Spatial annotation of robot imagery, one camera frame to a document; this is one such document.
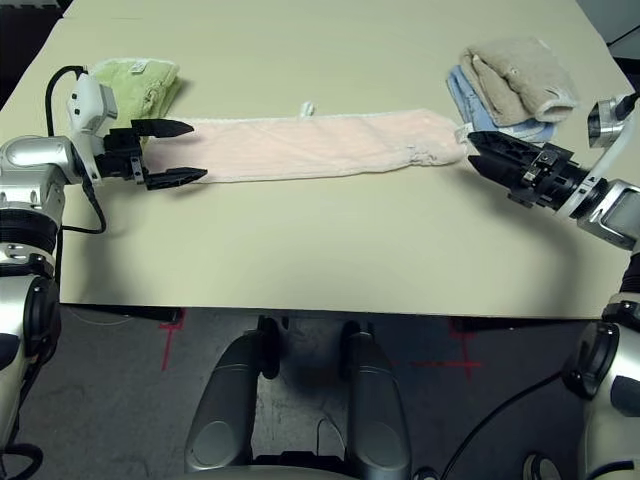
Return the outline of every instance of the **red tape mark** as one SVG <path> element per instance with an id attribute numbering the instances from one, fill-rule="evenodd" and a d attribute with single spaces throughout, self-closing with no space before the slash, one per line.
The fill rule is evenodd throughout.
<path id="1" fill-rule="evenodd" d="M 182 330 L 184 327 L 184 319 L 187 316 L 187 309 L 181 308 L 178 313 L 177 323 L 162 323 L 158 328 L 167 331 L 167 342 L 164 345 L 164 354 L 162 355 L 162 367 L 160 371 L 164 372 L 169 368 L 169 357 L 171 355 L 171 344 L 173 342 L 173 332 Z"/>
<path id="2" fill-rule="evenodd" d="M 460 341 L 460 348 L 462 349 L 462 363 L 464 364 L 464 373 L 468 381 L 471 381 L 471 359 L 469 358 L 469 349 L 467 346 L 467 339 L 473 338 L 475 334 L 467 332 L 456 332 L 453 325 L 453 318 L 449 319 L 449 337 Z"/>

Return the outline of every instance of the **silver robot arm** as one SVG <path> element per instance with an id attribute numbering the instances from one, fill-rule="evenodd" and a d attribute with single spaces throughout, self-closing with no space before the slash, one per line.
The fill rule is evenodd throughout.
<path id="1" fill-rule="evenodd" d="M 67 103 L 71 138 L 20 137 L 0 148 L 0 455 L 29 457 L 34 473 L 42 452 L 15 445 L 18 411 L 41 367 L 53 356 L 60 334 L 59 267 L 63 230 L 101 233 L 106 219 L 93 186 L 104 177 L 145 184 L 148 190 L 179 186 L 206 170 L 175 168 L 149 174 L 144 167 L 142 136 L 170 137 L 193 131 L 171 120 L 132 120 L 131 128 L 110 129 L 117 117 L 111 89 L 100 85 L 82 67 L 64 67 L 47 87 L 50 97 L 62 74 L 76 72 L 77 82 Z M 96 209 L 101 228 L 62 225 L 66 185 L 81 184 Z M 54 258 L 54 249 L 58 253 Z"/>
<path id="2" fill-rule="evenodd" d="M 585 403 L 578 471 L 581 479 L 640 478 L 640 188 L 603 175 L 633 134 L 638 94 L 598 102 L 589 115 L 589 143 L 605 148 L 584 170 L 572 152 L 542 148 L 498 132 L 475 132 L 479 155 L 469 157 L 484 177 L 509 189 L 526 207 L 559 216 L 631 252 L 620 292 L 589 324 L 563 369 L 565 385 Z"/>

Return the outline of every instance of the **beige table surface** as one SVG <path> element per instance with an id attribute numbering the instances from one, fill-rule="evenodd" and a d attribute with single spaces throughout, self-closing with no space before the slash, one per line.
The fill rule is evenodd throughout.
<path id="1" fill-rule="evenodd" d="M 585 131 L 593 101 L 630 90 L 571 1 L 206 3 L 191 16 L 59 21 L 0 112 L 0 141 L 45 133 L 44 87 L 58 67 L 119 56 L 180 64 L 179 117 L 294 115 L 310 100 L 318 114 L 427 107 L 459 121 L 444 79 L 463 47 L 533 34 L 578 86 L 584 104 L 555 142 L 586 165 L 597 157 Z M 131 2 L 134 17 L 144 4 Z M 59 132 L 71 84 L 56 90 Z M 638 151 L 640 135 L 611 177 L 640 182 Z M 66 192 L 65 222 L 92 225 L 81 191 Z M 588 317 L 628 259 L 508 201 L 465 163 L 159 192 L 113 180 L 99 197 L 109 232 L 66 234 L 64 302 Z"/>

